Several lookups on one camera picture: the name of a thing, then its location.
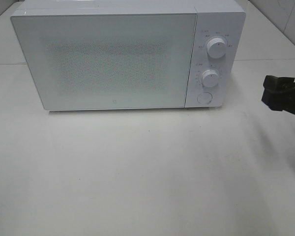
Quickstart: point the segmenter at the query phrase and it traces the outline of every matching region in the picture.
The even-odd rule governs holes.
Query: microwave oven
[[[11,22],[45,110],[218,107],[234,0],[25,0]]]

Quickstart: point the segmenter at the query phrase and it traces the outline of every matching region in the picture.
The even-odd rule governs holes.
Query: control panel
[[[185,107],[222,105],[245,16],[198,13]]]

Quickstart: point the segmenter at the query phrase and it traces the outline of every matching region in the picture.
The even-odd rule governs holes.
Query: power level knob
[[[207,43],[206,50],[210,57],[214,59],[221,58],[226,53],[226,42],[221,37],[215,37]]]
[[[206,70],[202,74],[202,84],[204,87],[212,88],[218,84],[219,72],[215,69]]]

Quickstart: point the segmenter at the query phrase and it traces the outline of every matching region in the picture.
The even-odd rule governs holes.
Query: timer knob
[[[218,84],[219,72],[215,69],[206,70],[202,74],[202,84],[204,87],[212,88]]]
[[[210,39],[206,45],[207,54],[214,59],[221,58],[226,53],[226,44],[221,37]]]

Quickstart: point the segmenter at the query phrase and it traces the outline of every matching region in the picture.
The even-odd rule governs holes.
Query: round button
[[[221,37],[215,37],[207,43],[206,50],[210,57],[221,58],[226,53],[226,42]]]
[[[206,70],[202,74],[202,84],[204,87],[212,88],[218,84],[219,72],[215,69]]]
[[[209,93],[209,92],[203,92],[203,93],[200,93],[199,96],[198,96],[198,102],[200,104],[209,104],[211,101],[212,101],[212,94]]]

